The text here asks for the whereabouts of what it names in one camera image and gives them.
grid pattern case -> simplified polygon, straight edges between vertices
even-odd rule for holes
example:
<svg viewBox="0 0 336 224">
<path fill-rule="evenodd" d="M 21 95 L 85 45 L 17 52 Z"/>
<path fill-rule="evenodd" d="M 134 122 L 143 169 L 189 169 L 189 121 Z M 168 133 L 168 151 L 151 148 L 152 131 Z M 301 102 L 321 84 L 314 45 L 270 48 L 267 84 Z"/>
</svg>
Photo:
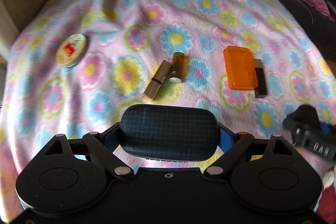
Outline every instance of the grid pattern case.
<svg viewBox="0 0 336 224">
<path fill-rule="evenodd" d="M 133 105 L 120 121 L 121 147 L 153 160 L 203 161 L 216 151 L 215 116 L 199 108 Z"/>
</svg>

pink blanket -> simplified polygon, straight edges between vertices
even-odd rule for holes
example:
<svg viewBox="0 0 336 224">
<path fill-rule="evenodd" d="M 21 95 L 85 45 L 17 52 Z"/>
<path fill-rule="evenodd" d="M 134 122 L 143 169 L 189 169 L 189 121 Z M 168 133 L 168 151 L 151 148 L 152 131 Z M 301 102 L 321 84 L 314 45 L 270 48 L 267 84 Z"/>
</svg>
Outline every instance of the pink blanket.
<svg viewBox="0 0 336 224">
<path fill-rule="evenodd" d="M 71 68 L 55 62 L 60 43 L 84 34 L 89 46 Z M 263 61 L 268 96 L 227 86 L 222 51 L 247 47 Z M 81 138 L 120 120 L 162 60 L 184 52 L 188 68 L 181 84 L 165 82 L 154 103 L 205 108 L 234 132 L 257 138 L 281 133 L 285 116 L 302 103 L 321 120 L 336 122 L 336 80 L 325 60 L 278 0 L 51 0 L 21 33 L 11 51 L 0 117 L 0 214 L 22 210 L 15 179 L 57 133 Z M 132 168 L 204 169 L 207 162 L 138 159 L 115 151 Z M 321 174 L 329 167 L 303 152 Z"/>
</svg>

screw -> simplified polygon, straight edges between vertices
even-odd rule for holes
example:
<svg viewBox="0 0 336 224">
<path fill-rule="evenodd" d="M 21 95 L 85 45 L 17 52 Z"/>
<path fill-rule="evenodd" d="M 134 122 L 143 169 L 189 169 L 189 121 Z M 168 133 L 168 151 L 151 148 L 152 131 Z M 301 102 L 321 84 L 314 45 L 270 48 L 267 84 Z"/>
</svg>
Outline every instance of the screw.
<svg viewBox="0 0 336 224">
<path fill-rule="evenodd" d="M 207 169 L 207 172 L 210 174 L 210 175 L 219 175 L 221 173 L 223 173 L 223 168 L 222 167 L 219 167 L 219 166 L 210 166 L 208 169 Z"/>
<path fill-rule="evenodd" d="M 128 175 L 129 173 L 131 173 L 131 169 L 130 167 L 127 167 L 127 166 L 119 166 L 115 168 L 114 172 L 119 176 L 124 176 L 124 175 Z"/>
<path fill-rule="evenodd" d="M 173 176 L 174 176 L 173 173 L 167 173 L 167 174 L 164 175 L 164 177 L 167 178 L 167 179 L 171 179 Z"/>
</svg>

red label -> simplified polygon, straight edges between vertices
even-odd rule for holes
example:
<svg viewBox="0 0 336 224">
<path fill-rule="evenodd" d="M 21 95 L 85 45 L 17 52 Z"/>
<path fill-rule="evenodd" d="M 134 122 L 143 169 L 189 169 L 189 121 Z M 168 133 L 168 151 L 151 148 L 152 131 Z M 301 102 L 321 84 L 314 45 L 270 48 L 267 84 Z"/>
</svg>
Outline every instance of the red label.
<svg viewBox="0 0 336 224">
<path fill-rule="evenodd" d="M 70 43 L 64 46 L 64 51 L 68 56 L 71 56 L 76 50 L 72 47 Z"/>
</svg>

orange plastic box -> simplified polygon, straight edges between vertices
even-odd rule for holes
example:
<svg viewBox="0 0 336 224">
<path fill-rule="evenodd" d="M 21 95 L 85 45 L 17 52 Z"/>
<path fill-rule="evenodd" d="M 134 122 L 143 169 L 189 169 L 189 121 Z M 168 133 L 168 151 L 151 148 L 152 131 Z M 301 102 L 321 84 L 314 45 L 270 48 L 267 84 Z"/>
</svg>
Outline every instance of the orange plastic box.
<svg viewBox="0 0 336 224">
<path fill-rule="evenodd" d="M 230 89 L 254 90 L 258 86 L 253 55 L 248 48 L 228 46 L 223 57 Z"/>
</svg>

